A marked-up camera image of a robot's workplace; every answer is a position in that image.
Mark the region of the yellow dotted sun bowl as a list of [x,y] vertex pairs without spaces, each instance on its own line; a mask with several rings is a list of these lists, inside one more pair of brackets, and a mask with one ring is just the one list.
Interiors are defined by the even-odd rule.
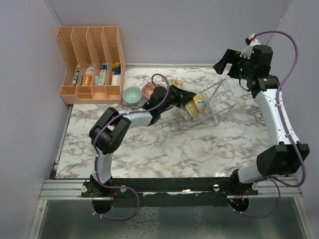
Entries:
[[190,100],[188,103],[186,103],[185,107],[192,117],[196,117],[200,114],[199,110],[196,107],[194,100]]

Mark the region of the blue orange floral bowl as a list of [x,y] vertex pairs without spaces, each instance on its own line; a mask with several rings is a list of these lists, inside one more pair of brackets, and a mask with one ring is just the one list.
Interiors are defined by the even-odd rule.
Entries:
[[207,102],[206,102],[206,99],[205,99],[205,94],[200,91],[198,92],[194,97],[193,97],[193,100],[194,100],[194,103],[195,103],[195,106],[196,108],[198,109],[198,111],[201,113],[201,112],[204,112],[207,108]]

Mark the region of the yellow flower bowl back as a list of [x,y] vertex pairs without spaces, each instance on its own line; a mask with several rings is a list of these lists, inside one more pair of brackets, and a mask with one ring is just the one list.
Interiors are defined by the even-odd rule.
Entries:
[[170,85],[174,85],[175,87],[179,88],[179,89],[184,89],[184,84],[183,84],[183,81],[182,80],[179,80],[179,79],[168,79],[168,82]]

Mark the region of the yellow flower bowl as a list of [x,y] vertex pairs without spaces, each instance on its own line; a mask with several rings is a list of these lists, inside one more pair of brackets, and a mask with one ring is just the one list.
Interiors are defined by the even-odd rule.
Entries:
[[168,79],[168,82],[170,85],[174,85],[175,87],[179,88],[179,89],[184,89],[184,84],[183,84],[183,81],[182,80],[179,80],[179,79]]
[[180,109],[180,113],[185,120],[190,120],[192,118],[192,116],[190,115],[190,113],[187,111],[186,108]]

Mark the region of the yellow flower bowl front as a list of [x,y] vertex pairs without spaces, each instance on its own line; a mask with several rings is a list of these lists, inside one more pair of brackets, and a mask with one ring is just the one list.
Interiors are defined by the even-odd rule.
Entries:
[[190,113],[187,111],[186,108],[180,109],[180,113],[185,120],[190,120],[192,118],[192,116],[190,115]]

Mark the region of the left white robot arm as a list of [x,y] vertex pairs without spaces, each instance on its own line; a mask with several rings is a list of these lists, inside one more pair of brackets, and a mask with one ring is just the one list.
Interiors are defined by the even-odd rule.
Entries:
[[174,85],[169,88],[157,86],[150,99],[138,110],[119,112],[113,107],[107,108],[89,132],[96,151],[93,191],[101,197],[109,193],[113,153],[129,129],[155,124],[163,112],[173,107],[184,107],[195,95]]

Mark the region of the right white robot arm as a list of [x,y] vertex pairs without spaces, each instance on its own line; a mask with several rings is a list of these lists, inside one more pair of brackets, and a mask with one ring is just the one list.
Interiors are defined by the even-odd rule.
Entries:
[[221,60],[214,65],[217,74],[222,74],[231,64],[228,76],[246,80],[248,91],[261,109],[270,147],[257,156],[256,163],[234,172],[237,178],[229,182],[229,189],[240,195],[247,184],[269,176],[296,173],[304,166],[310,149],[301,143],[295,134],[286,113],[278,77],[270,75],[273,50],[266,45],[249,46],[249,57],[239,51],[227,49]]

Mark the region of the red patterned bowl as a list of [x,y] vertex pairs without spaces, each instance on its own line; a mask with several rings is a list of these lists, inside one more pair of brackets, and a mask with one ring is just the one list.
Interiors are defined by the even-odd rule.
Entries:
[[149,100],[154,92],[155,87],[156,85],[154,85],[152,82],[147,82],[142,88],[143,96]]

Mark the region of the light teal bowl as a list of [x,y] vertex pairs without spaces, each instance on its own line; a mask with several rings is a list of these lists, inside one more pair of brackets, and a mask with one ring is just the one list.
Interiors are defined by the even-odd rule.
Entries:
[[138,87],[128,87],[122,93],[122,99],[128,105],[138,104],[142,97],[142,91]]

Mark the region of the orange plastic file organizer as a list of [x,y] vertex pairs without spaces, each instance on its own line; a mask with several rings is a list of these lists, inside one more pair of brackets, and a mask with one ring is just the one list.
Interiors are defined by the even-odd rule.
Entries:
[[66,67],[60,90],[66,104],[122,102],[126,60],[119,27],[63,26],[56,42]]

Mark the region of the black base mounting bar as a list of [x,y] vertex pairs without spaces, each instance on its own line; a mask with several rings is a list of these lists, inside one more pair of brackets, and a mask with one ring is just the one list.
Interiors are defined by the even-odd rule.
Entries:
[[226,207],[227,197],[255,196],[252,184],[237,184],[229,177],[112,178],[102,187],[91,178],[83,183],[81,197],[112,200],[117,207],[216,206]]

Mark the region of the aluminium frame rail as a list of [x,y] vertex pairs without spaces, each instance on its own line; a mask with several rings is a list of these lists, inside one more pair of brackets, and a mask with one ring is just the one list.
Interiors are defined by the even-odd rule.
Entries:
[[[81,200],[81,188],[88,180],[44,180],[40,190],[40,200]],[[274,198],[278,196],[278,191],[281,197],[302,197],[301,188],[290,188],[284,185],[276,187],[273,182],[266,180],[258,183],[257,195],[244,193],[245,198]]]

